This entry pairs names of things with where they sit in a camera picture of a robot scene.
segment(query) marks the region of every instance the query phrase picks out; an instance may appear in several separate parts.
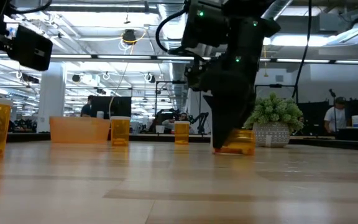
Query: white planter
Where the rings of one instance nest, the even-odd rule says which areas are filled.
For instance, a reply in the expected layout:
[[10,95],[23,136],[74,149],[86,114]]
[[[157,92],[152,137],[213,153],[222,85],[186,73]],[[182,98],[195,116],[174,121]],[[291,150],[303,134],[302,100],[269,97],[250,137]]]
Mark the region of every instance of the white planter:
[[257,146],[284,147],[290,142],[290,129],[285,123],[255,123],[253,130]]

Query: cap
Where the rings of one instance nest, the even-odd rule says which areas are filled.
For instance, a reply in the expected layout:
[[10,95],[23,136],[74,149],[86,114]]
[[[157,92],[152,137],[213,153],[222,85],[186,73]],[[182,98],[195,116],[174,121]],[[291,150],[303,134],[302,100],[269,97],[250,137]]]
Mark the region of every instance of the cap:
[[344,97],[337,97],[337,98],[335,99],[335,103],[340,104],[340,105],[345,105],[346,100],[345,100]]

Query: microphone stand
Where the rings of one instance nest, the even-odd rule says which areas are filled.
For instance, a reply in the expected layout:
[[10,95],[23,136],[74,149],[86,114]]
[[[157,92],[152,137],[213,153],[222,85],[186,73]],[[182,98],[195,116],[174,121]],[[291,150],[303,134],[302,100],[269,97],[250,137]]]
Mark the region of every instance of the microphone stand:
[[333,97],[333,102],[334,102],[334,120],[335,120],[335,132],[338,131],[338,129],[336,128],[336,107],[335,107],[335,97],[336,97],[336,94],[333,92],[333,89],[329,89],[329,92],[331,94],[331,96]]

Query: potted plant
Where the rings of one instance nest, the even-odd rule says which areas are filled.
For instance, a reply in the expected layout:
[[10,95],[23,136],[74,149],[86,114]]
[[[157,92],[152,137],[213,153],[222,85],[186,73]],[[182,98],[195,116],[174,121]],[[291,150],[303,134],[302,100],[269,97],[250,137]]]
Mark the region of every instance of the potted plant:
[[284,100],[271,93],[268,98],[256,99],[245,128],[254,130],[258,146],[284,147],[290,141],[291,133],[303,128],[299,120],[301,116],[302,111],[292,99]]

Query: green plant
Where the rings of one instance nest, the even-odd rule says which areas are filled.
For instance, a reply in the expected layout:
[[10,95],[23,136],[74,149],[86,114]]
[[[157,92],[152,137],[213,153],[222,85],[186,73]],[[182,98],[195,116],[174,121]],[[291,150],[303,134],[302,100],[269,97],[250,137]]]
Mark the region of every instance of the green plant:
[[258,98],[255,101],[255,108],[245,123],[245,128],[252,128],[254,123],[267,124],[270,122],[281,122],[288,124],[290,131],[298,131],[303,128],[299,121],[302,111],[299,110],[293,99],[281,99],[275,93],[268,98]]

